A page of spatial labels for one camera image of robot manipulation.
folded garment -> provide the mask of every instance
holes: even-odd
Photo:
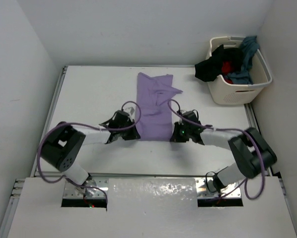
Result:
[[[172,112],[167,102],[183,91],[171,87],[173,75],[149,77],[138,74],[137,103],[142,117],[136,125],[141,140],[169,141],[172,136]]]
[[[230,62],[233,70],[240,70],[243,60],[243,52],[239,48],[224,49],[220,45],[212,52],[212,56],[195,65],[195,77],[204,82],[214,81],[218,75],[223,74],[224,62]]]
[[[253,84],[249,70],[252,68],[252,58],[259,49],[256,39],[256,36],[248,36],[239,47],[244,54],[241,70],[227,75],[234,84]]]

laundry basket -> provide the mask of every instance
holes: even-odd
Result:
[[[243,37],[216,37],[210,40],[210,48],[206,59],[212,56],[212,52],[223,44],[224,48],[239,47]],[[240,105],[250,103],[264,87],[272,82],[272,77],[267,65],[258,50],[252,58],[252,69],[249,71],[253,84],[229,84],[222,75],[213,82],[208,82],[210,93],[215,103],[221,105]]]

black cable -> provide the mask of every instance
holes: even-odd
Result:
[[[196,112],[197,120],[199,120],[199,113],[196,109],[193,110],[193,112]]]
[[[214,173],[214,175],[216,174],[214,171],[209,171],[208,173],[206,173],[206,175],[205,175],[205,184],[206,184],[206,188],[208,189],[209,192],[211,192],[211,193],[215,193],[215,192],[217,192],[216,190],[215,190],[215,191],[210,191],[210,189],[209,189],[209,187],[208,187],[207,175],[208,175],[209,173]]]

clothing pile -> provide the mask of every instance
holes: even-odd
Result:
[[[221,74],[227,83],[253,84],[249,70],[259,49],[256,39],[256,36],[244,38],[239,48],[224,49],[220,45],[212,52],[212,57],[195,65],[195,77],[212,82]]]

wall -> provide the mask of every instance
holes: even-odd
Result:
[[[0,0],[0,223],[14,180],[30,174],[59,72],[16,0]]]
[[[257,34],[273,0],[18,0],[58,66],[194,64],[212,37]]]
[[[274,82],[253,103],[278,155],[297,228],[297,0],[276,0],[258,37]]]

